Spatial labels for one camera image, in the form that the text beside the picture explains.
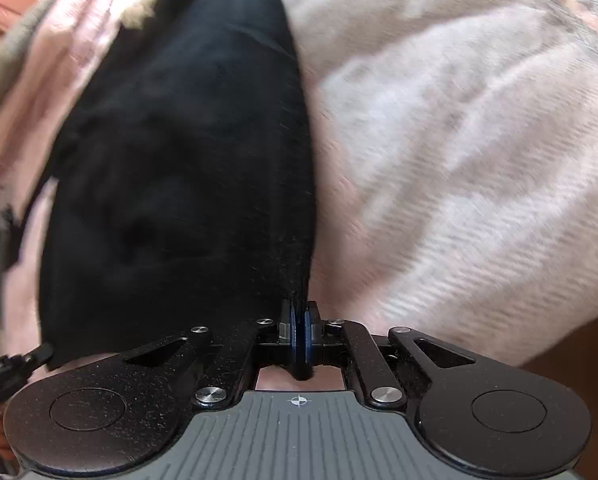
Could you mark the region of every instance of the black plastic part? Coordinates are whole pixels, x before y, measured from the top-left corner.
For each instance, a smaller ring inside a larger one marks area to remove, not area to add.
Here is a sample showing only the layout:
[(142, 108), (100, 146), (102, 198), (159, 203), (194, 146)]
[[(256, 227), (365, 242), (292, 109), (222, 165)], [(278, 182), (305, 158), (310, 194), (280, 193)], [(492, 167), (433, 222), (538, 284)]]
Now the black plastic part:
[[(579, 458), (590, 413), (568, 388), (414, 330), (391, 330), (389, 339), (429, 377), (407, 413), (422, 442), (444, 461), (487, 478), (545, 478)], [(467, 364), (437, 366), (422, 339)]]
[[(365, 326), (354, 321), (345, 321), (343, 324), (328, 324), (326, 330), (329, 333), (341, 332), (343, 335), (348, 350), (346, 365), (341, 366), (336, 360), (326, 364), (344, 368), (346, 386), (353, 390), (359, 389), (359, 396), (368, 406), (395, 410), (404, 405), (406, 396), (403, 389)], [(372, 397), (372, 391), (386, 386), (399, 390), (401, 398), (390, 403), (377, 402)]]
[[(13, 451), (24, 467), (52, 476), (105, 476), (149, 459), (186, 420), (189, 399), (172, 384), (211, 339), (210, 331), (182, 333), (30, 384), (6, 410)], [(154, 366), (173, 343), (181, 346)]]
[[(109, 476), (150, 460), (195, 414), (238, 404), (259, 368), (296, 370), (290, 311), (277, 323), (252, 320), (229, 333), (181, 333), (32, 384), (6, 411), (13, 450), (24, 466), (68, 478)], [(412, 330), (386, 338), (356, 322), (322, 322), (314, 303), (303, 315), (310, 366), (342, 368), (361, 404), (401, 413), (423, 446), (458, 470), (546, 478), (572, 466), (586, 444), (588, 410), (553, 381)], [(198, 400), (206, 386), (222, 388), (225, 398)], [(401, 398), (373, 398), (387, 386)]]

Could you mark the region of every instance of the crosshair marking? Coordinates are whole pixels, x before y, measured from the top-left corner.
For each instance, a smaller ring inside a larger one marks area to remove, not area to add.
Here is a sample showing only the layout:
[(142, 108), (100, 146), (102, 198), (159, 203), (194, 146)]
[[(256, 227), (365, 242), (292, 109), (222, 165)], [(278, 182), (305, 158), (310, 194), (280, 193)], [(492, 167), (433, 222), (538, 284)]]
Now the crosshair marking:
[(302, 397), (301, 395), (297, 395), (296, 397), (290, 399), (288, 402), (293, 403), (295, 406), (303, 406), (304, 404), (310, 401), (305, 397)]

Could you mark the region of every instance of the pink blanket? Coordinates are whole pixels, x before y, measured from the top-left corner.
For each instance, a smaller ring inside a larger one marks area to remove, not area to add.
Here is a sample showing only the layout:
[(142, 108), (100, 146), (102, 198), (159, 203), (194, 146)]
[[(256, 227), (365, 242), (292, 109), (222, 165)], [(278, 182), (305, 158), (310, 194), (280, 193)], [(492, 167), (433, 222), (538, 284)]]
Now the pink blanket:
[[(59, 0), (45, 19), (0, 111), (17, 215), (135, 1)], [(313, 122), (322, 315), (511, 364), (598, 316), (598, 0), (283, 1)], [(5, 280), (8, 352), (38, 341), (51, 204), (52, 184)]]

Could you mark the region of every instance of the gray ribbed platform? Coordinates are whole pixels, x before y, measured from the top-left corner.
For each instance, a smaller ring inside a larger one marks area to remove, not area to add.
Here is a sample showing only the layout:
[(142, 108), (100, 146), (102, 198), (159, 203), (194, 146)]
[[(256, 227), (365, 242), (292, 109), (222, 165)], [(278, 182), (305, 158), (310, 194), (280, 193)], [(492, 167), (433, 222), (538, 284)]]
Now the gray ribbed platform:
[[(26, 480), (43, 477), (27, 473)], [(195, 416), (179, 441), (118, 480), (468, 480), (434, 458), (395, 413), (352, 392), (247, 392)], [(573, 480), (571, 473), (555, 479)]]

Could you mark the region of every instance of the black fabric fold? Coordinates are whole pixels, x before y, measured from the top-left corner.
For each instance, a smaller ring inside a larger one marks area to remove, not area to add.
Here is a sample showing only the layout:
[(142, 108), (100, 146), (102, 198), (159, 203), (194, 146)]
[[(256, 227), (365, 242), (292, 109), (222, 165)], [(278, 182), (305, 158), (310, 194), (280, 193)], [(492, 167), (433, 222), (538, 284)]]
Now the black fabric fold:
[(50, 368), (304, 301), (313, 160), (281, 1), (158, 0), (119, 31), (44, 175)]

